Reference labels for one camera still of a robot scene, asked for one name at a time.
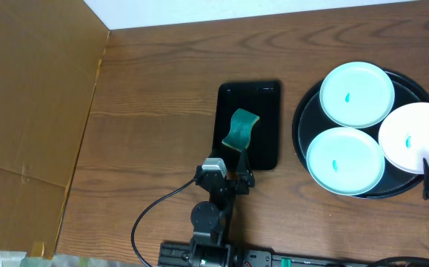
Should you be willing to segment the green yellow sponge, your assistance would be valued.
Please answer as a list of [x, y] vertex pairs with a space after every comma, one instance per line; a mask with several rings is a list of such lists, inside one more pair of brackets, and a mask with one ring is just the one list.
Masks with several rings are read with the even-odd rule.
[[247, 150], [251, 141], [251, 132], [260, 117], [239, 108], [231, 117], [230, 130], [222, 144], [236, 151]]

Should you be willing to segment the white plate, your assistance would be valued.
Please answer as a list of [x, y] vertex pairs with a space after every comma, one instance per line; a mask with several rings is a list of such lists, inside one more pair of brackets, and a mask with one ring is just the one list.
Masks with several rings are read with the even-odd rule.
[[423, 174], [423, 162], [429, 165], [429, 103], [415, 102], [392, 111], [382, 122], [378, 139], [392, 165]]

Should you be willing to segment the mint green plate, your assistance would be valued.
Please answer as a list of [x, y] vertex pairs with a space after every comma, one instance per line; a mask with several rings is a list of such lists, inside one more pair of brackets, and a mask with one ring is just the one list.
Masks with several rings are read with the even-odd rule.
[[385, 157], [378, 142], [355, 128], [321, 132], [307, 148], [306, 163], [319, 185], [344, 196], [370, 191], [385, 172]]
[[390, 113], [395, 89], [380, 67], [367, 62], [348, 62], [326, 75], [319, 101], [322, 110], [335, 123], [368, 128]]

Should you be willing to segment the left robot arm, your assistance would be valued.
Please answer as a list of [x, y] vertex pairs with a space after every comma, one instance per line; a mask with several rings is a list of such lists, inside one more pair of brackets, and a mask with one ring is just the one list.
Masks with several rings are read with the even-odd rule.
[[239, 155], [235, 179], [227, 178], [227, 167], [216, 152], [196, 167], [194, 182], [209, 193], [209, 200], [195, 205], [190, 220], [193, 237], [188, 262], [191, 266], [242, 266], [245, 253], [229, 242], [230, 223], [238, 195], [249, 194], [255, 185], [247, 151]]

